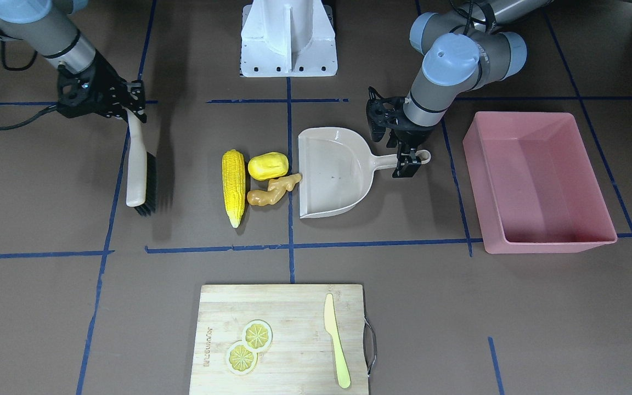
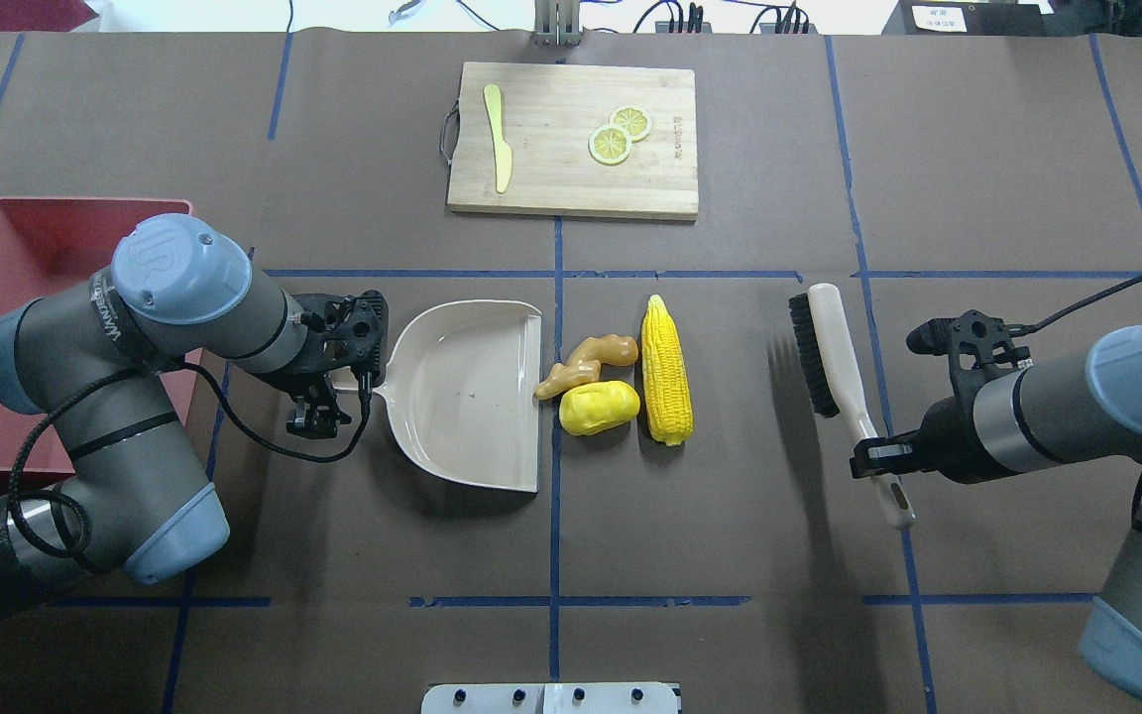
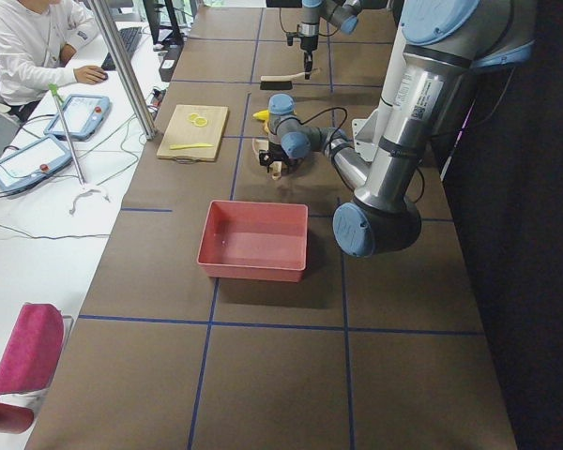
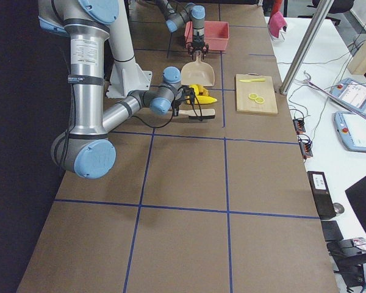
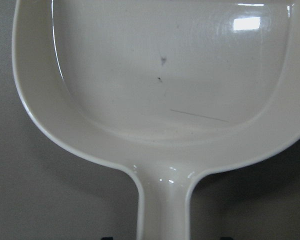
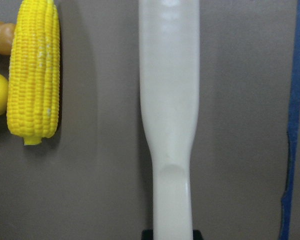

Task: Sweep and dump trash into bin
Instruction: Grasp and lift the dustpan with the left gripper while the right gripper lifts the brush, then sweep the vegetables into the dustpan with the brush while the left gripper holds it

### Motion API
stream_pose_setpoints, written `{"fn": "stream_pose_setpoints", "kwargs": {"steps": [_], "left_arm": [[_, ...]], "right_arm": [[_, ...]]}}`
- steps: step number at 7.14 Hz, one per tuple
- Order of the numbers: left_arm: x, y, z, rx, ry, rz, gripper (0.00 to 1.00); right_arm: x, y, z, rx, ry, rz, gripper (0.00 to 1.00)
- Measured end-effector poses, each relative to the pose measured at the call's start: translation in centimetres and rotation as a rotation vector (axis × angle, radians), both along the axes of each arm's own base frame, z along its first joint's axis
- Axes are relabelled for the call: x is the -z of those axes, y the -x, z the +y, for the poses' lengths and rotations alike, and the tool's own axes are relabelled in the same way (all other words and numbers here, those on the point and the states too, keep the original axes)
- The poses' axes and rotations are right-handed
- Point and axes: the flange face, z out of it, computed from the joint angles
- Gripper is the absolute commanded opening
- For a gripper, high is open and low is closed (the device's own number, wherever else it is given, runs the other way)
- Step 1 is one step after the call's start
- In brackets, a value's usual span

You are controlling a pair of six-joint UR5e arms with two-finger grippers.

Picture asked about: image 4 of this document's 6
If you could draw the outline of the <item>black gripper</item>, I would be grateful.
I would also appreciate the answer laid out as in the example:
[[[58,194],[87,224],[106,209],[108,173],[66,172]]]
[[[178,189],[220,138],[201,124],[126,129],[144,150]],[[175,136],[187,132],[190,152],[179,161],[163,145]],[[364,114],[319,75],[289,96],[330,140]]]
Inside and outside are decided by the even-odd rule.
[[[180,114],[186,115],[191,118],[198,118],[198,113],[194,108],[194,102],[196,99],[196,94],[193,88],[184,86],[182,90],[178,92],[177,97],[174,98],[172,101],[172,117],[178,117]],[[189,101],[192,107],[191,110],[180,110],[180,105],[185,102]]]
[[[203,55],[207,55],[209,52],[209,45],[205,43],[203,38],[196,38],[187,43],[187,51],[189,55],[193,55],[194,52],[200,51]]]

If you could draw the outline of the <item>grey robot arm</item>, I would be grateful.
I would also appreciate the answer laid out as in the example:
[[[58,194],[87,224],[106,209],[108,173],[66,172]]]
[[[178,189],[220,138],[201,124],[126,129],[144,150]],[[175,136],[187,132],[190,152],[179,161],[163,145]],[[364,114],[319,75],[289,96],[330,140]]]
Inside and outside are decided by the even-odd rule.
[[[191,22],[192,40],[186,42],[188,53],[192,56],[200,52],[204,57],[209,51],[205,42],[205,8],[192,2],[187,3],[180,11],[174,9],[169,1],[155,1],[156,6],[165,18],[170,33],[176,32],[183,25]]]
[[[144,107],[174,111],[190,89],[167,67],[157,90],[135,60],[123,1],[40,1],[42,29],[70,38],[71,113],[51,147],[52,160],[85,179],[104,176],[117,152],[108,133]]]

